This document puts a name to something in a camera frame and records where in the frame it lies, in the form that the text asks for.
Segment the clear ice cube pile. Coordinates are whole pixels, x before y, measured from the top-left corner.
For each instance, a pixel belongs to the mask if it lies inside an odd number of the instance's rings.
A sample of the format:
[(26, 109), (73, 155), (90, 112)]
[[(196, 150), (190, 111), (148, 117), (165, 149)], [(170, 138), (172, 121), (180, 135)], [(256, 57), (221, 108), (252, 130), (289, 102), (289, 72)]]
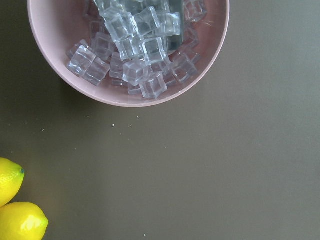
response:
[(88, 20), (89, 41), (76, 43), (66, 55), (66, 68), (74, 75), (98, 86), (110, 78), (114, 86), (126, 87), (130, 95), (156, 99), (168, 87), (183, 84), (198, 70), (199, 44), (193, 23), (207, 14), (203, 0), (181, 0), (183, 42), (173, 52), (166, 52), (160, 37), (140, 42), (141, 58), (122, 59), (116, 42), (134, 32), (132, 14), (122, 9), (120, 0), (86, 0), (83, 16)]

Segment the yellow lemon near bowl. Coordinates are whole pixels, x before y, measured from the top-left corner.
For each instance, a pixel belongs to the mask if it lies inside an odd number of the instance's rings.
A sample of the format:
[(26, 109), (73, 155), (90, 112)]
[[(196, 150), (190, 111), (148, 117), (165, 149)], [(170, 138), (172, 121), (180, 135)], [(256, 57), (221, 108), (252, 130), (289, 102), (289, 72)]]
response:
[(24, 169), (17, 163), (0, 158), (0, 206), (9, 203), (20, 190), (25, 177)]

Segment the pink bowl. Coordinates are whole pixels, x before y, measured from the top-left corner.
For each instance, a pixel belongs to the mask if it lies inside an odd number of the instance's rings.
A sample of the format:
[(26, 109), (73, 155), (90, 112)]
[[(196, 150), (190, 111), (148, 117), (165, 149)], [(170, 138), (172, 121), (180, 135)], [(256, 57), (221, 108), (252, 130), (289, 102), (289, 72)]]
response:
[(27, 9), (35, 41), (52, 69), (72, 88), (83, 95), (112, 106), (142, 108), (168, 102), (186, 93), (210, 70), (223, 47), (230, 19), (230, 1), (206, 0), (207, 15), (195, 23), (199, 44), (195, 50), (201, 58), (196, 63), (197, 74), (183, 84), (170, 86), (156, 99), (129, 95), (127, 90), (104, 80), (99, 86), (71, 73), (66, 52), (79, 40), (89, 38), (88, 23), (83, 18), (81, 0), (29, 0)]

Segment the yellow lemon far left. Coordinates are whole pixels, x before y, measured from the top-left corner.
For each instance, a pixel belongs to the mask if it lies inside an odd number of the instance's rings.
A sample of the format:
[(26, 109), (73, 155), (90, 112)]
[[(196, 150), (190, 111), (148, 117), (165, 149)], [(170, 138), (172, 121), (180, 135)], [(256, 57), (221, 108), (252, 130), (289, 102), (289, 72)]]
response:
[(49, 220), (31, 202), (13, 202), (0, 208), (0, 238), (2, 240), (41, 240)]

